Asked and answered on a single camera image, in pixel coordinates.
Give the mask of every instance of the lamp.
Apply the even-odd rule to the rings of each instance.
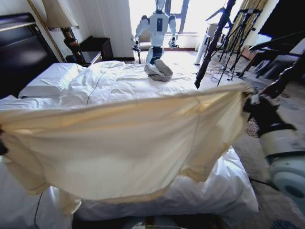
[[[77,39],[72,32],[72,28],[78,29],[79,26],[63,5],[61,0],[42,0],[46,14],[47,27],[50,31],[61,30],[65,40],[66,46],[72,51],[76,57],[77,63],[85,63],[84,57],[81,53],[81,48]]]

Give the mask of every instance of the black stand pole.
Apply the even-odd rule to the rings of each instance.
[[[248,35],[249,35],[249,33],[250,33],[251,31],[255,31],[255,28],[254,28],[253,26],[254,26],[254,24],[255,24],[257,18],[259,17],[259,15],[261,14],[261,12],[262,12],[261,10],[254,10],[254,13],[256,13],[256,16],[255,16],[254,20],[251,22],[251,27],[250,27],[250,29],[248,30],[248,32],[246,33],[245,37],[243,37],[243,35],[242,35],[242,38],[241,38],[241,41],[240,41],[240,44],[239,44],[239,47],[238,47],[238,53],[237,53],[235,62],[234,62],[234,64],[232,65],[232,67],[231,67],[231,69],[230,69],[231,71],[232,71],[232,69],[235,69],[235,66],[236,66],[237,62],[239,61],[239,59],[240,59],[240,57],[241,57],[241,48],[242,48],[242,46],[243,46],[243,44],[244,44],[244,41],[247,39],[247,37],[248,37]],[[251,16],[251,15],[252,15],[252,14],[246,13],[245,19],[244,19],[244,21],[245,21],[244,29],[245,29],[246,23],[247,23],[247,21],[250,19],[250,16]]]
[[[238,32],[237,32],[237,35],[236,35],[236,36],[234,37],[234,39],[233,39],[232,45],[231,45],[231,47],[230,47],[231,52],[230,52],[229,58],[228,58],[228,60],[227,60],[227,62],[226,62],[226,64],[225,64],[225,66],[224,66],[223,72],[222,72],[222,74],[221,74],[221,76],[220,76],[220,79],[219,79],[219,81],[218,81],[217,86],[219,85],[219,83],[220,83],[220,81],[221,81],[221,78],[223,77],[223,74],[224,74],[224,72],[225,72],[225,70],[226,70],[226,68],[227,68],[227,66],[228,66],[228,63],[229,63],[229,61],[230,61],[230,58],[231,58],[231,56],[232,56],[233,53],[234,53],[234,48],[235,48],[235,46],[238,44],[238,41],[239,41],[239,39],[240,39],[240,43],[239,43],[239,45],[238,45],[238,50],[237,50],[237,53],[236,53],[236,58],[235,58],[234,64],[232,65],[232,67],[231,67],[231,69],[230,69],[231,71],[233,70],[233,71],[232,71],[231,80],[233,79],[233,75],[234,75],[234,71],[235,71],[235,66],[236,66],[236,63],[238,62],[238,60],[239,60],[239,58],[240,58],[240,53],[241,53],[240,50],[241,50],[242,45],[243,45],[243,43],[244,43],[244,41],[245,41],[245,39],[246,39],[246,37],[244,38],[244,30],[245,30],[245,28],[246,28],[247,21],[249,20],[250,16],[251,16],[251,14],[246,13],[246,14],[245,14],[245,17],[244,17],[244,19],[243,19],[243,21],[242,21],[242,23],[241,23],[240,25],[238,25],[239,30],[238,30]]]
[[[229,42],[229,39],[230,39],[230,37],[237,31],[237,29],[238,29],[238,27],[231,33],[231,31],[232,31],[232,28],[233,28],[233,26],[234,26],[234,24],[235,24],[235,22],[236,22],[236,20],[237,20],[237,18],[238,18],[238,16],[239,16],[239,12],[237,13],[237,15],[235,16],[235,18],[234,18],[234,20],[233,20],[233,24],[231,25],[231,27],[230,27],[230,29],[229,29],[229,31],[228,31],[228,36],[225,38],[225,40],[224,40],[224,42],[223,42],[223,51],[222,51],[222,53],[221,53],[221,56],[220,56],[220,58],[219,58],[219,61],[221,61],[221,59],[223,58],[223,56],[224,56],[224,53],[226,52],[226,49],[227,49],[227,46],[228,46],[228,42]]]
[[[290,67],[286,68],[280,75],[278,80],[267,86],[260,94],[266,94],[271,98],[279,96],[286,86],[292,80],[300,79],[305,73],[305,51],[300,55],[300,58]]]
[[[223,11],[223,14],[222,14],[222,16],[219,20],[219,23],[218,23],[217,30],[214,33],[214,38],[213,38],[213,40],[212,40],[212,42],[211,42],[211,44],[208,48],[207,54],[205,55],[205,57],[203,59],[203,64],[201,65],[201,67],[199,69],[199,72],[197,73],[197,77],[196,77],[196,81],[195,81],[196,88],[200,87],[200,82],[205,75],[206,69],[207,69],[207,67],[209,65],[209,62],[211,60],[212,53],[217,46],[217,42],[220,38],[220,35],[223,31],[223,28],[224,28],[225,24],[228,22],[229,16],[231,14],[232,7],[235,5],[235,2],[236,2],[236,0],[228,0],[227,7]]]

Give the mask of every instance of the black cable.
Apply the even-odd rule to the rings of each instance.
[[[227,76],[228,76],[229,74],[232,74],[232,71],[227,70],[227,69],[229,69],[228,66],[227,66],[227,69],[225,69],[225,70],[223,69],[224,66],[225,66],[225,60],[227,59],[226,55],[225,55],[224,58],[222,59],[222,62],[220,63],[220,65],[217,65],[216,68],[210,68],[210,69],[207,69],[207,70],[206,70],[207,72],[210,72],[209,75],[212,76],[212,77],[210,78],[210,81],[211,81],[212,83],[218,83],[218,82],[219,82],[219,79],[218,79],[217,77],[215,77],[214,75],[222,74],[222,72],[224,72],[224,74],[226,74]],[[244,63],[242,63],[242,65],[243,65],[242,67],[236,68],[236,69],[235,69],[235,72],[234,72],[235,75],[233,75],[233,77],[237,77],[237,76],[238,76],[238,75],[237,75],[237,72],[238,72],[239,70],[243,69],[247,64],[248,64],[248,61],[245,60]]]
[[[38,227],[38,225],[36,223],[36,217],[37,217],[37,212],[38,212],[38,208],[39,208],[39,204],[40,204],[40,200],[41,200],[42,194],[43,194],[43,192],[40,194],[40,197],[39,197],[39,200],[38,200],[38,203],[37,203],[37,207],[36,207],[35,216],[34,216],[34,226],[37,229],[39,229],[39,227]]]
[[[86,102],[86,106],[88,105],[90,96],[92,95],[92,93],[93,93],[93,92],[95,91],[95,89],[97,88],[97,85],[99,84],[100,79],[102,78],[102,76],[105,74],[106,71],[107,71],[107,69],[106,69],[106,70],[103,72],[103,74],[99,77],[99,79],[98,79],[98,81],[97,81],[97,83],[96,83],[95,88],[92,90],[92,92],[91,92],[90,95],[88,96],[88,99],[87,99],[87,102]]]
[[[260,183],[260,184],[263,184],[263,185],[267,185],[267,186],[269,186],[269,187],[271,187],[271,188],[273,188],[273,189],[279,191],[279,189],[278,189],[274,184],[267,183],[267,182],[264,182],[264,181],[261,181],[261,180],[256,180],[256,179],[253,179],[253,178],[251,178],[251,177],[249,177],[249,180],[250,180],[250,182],[251,182],[251,181],[254,181],[254,182],[256,182],[256,183]]]

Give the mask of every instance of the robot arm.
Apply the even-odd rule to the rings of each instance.
[[[254,95],[244,111],[250,113],[259,130],[260,143],[269,164],[272,186],[294,200],[305,215],[305,140],[296,134],[296,128],[285,123],[271,99]]]
[[[140,24],[138,25],[138,27],[136,29],[135,43],[132,46],[132,50],[134,50],[136,52],[141,52],[141,49],[139,46],[139,36],[148,26],[149,26],[149,19],[144,15],[144,16],[142,16]]]
[[[176,17],[175,17],[175,15],[171,15],[169,17],[168,23],[169,23],[171,34],[172,34],[172,38],[168,42],[168,45],[170,46],[170,48],[177,48],[178,45],[176,45],[176,37],[175,37],[175,34],[176,34]]]

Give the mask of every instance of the floor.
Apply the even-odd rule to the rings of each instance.
[[[142,62],[145,62],[147,52],[141,53]],[[175,67],[183,67],[189,74],[194,75],[194,81],[196,78],[196,72],[199,66],[193,64],[196,58],[197,52],[173,52],[167,51],[164,53],[163,61],[168,64],[173,72]],[[204,90],[210,87],[216,87],[221,75],[221,62],[218,61],[216,54],[212,59],[208,67],[208,71],[204,76],[200,90]],[[232,56],[229,61],[231,66],[234,61]],[[241,58],[236,66],[236,71],[241,70],[246,66],[247,60]],[[252,86],[258,90],[262,90],[272,81],[260,77],[255,78],[255,74],[252,73],[253,68],[244,76],[245,81],[249,82]],[[243,81],[237,77],[233,77],[232,81],[227,80],[227,75],[224,75],[220,81],[220,85],[235,83]],[[305,90],[304,86],[291,83],[287,86],[285,94],[279,96],[277,101],[280,104],[279,113],[289,123],[294,124],[298,128],[298,132],[305,136]],[[246,133],[233,145],[238,156],[240,157],[246,171],[249,176],[259,180],[264,180],[266,177],[266,165],[263,161],[264,155],[262,148],[259,144],[259,140],[255,137],[249,136]],[[226,226],[226,228],[234,229],[297,229],[305,228],[305,218],[300,213],[296,205],[282,193],[273,190],[272,188],[253,183],[253,188],[257,196],[260,211],[259,213],[252,215],[246,219],[241,220],[236,225]]]

